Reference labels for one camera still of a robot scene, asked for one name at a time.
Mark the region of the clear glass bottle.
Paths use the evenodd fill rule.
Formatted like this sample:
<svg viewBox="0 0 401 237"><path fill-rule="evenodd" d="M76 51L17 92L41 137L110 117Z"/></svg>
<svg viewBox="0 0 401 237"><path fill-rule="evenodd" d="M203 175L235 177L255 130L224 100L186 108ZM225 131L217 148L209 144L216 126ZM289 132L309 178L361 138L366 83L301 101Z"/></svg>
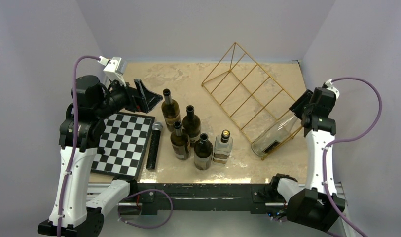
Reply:
<svg viewBox="0 0 401 237"><path fill-rule="evenodd" d="M291 139L300 128L299 118L293 112L287 112L253 141L251 149L257 156L265 157Z"/></svg>

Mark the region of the dark wine bottle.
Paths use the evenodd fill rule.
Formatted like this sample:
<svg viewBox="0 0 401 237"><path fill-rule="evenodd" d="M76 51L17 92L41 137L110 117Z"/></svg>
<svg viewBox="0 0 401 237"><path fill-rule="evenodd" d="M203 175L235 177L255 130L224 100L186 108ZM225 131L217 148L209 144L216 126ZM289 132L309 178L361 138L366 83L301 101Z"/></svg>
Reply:
<svg viewBox="0 0 401 237"><path fill-rule="evenodd" d="M170 135L173 151L177 159L187 160L190 157L190 139L179 121L173 124L174 131Z"/></svg>
<svg viewBox="0 0 401 237"><path fill-rule="evenodd" d="M195 143L199 140L201 134L201 120L195 114L194 106L188 105L186 107L187 115L182 120L184 130L189 136L190 146L194 147Z"/></svg>
<svg viewBox="0 0 401 237"><path fill-rule="evenodd" d="M165 119L167 129L170 132L174 131L174 123L181 122L180 108L176 100L171 96L170 89L163 90L164 102L162 103L161 110Z"/></svg>
<svg viewBox="0 0 401 237"><path fill-rule="evenodd" d="M194 164L199 170L207 170L211 166L213 145L206 133L200 134L194 146Z"/></svg>

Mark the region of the clear liquor bottle black cap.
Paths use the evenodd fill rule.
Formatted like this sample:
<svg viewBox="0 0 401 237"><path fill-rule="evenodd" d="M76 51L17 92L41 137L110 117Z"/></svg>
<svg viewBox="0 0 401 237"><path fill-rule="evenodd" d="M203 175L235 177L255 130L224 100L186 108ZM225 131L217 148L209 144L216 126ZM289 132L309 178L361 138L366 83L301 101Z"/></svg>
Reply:
<svg viewBox="0 0 401 237"><path fill-rule="evenodd" d="M225 129L215 139L212 161L225 165L233 147L233 138L229 130Z"/></svg>

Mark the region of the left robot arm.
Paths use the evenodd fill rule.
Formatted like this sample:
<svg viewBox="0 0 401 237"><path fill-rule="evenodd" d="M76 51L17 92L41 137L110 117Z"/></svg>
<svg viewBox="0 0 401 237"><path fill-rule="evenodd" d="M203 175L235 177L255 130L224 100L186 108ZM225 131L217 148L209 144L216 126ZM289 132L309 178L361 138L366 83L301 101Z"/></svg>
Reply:
<svg viewBox="0 0 401 237"><path fill-rule="evenodd" d="M117 80L109 86L97 76L73 79L72 103L60 125L61 170L56 200L47 220L38 226L38 233L57 237L96 237L105 216L120 200L132 202L138 188L129 181L114 180L108 189L93 201L87 201L90 170L99 153L105 120L125 109L149 113L163 97L148 90L140 79L135 86Z"/></svg>

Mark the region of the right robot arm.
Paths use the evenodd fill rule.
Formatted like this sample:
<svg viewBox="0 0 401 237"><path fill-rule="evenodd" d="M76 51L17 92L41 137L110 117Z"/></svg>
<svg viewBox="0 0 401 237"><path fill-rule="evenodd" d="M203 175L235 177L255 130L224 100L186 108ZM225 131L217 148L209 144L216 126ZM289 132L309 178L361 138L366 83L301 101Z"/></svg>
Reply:
<svg viewBox="0 0 401 237"><path fill-rule="evenodd" d="M327 232L345 209L345 199L337 194L332 171L332 142L336 122L329 118L339 91L333 85L306 90L289 110L301 121L308 151L304 187L289 175L272 177L268 194L272 200L284 199L284 216L313 229Z"/></svg>

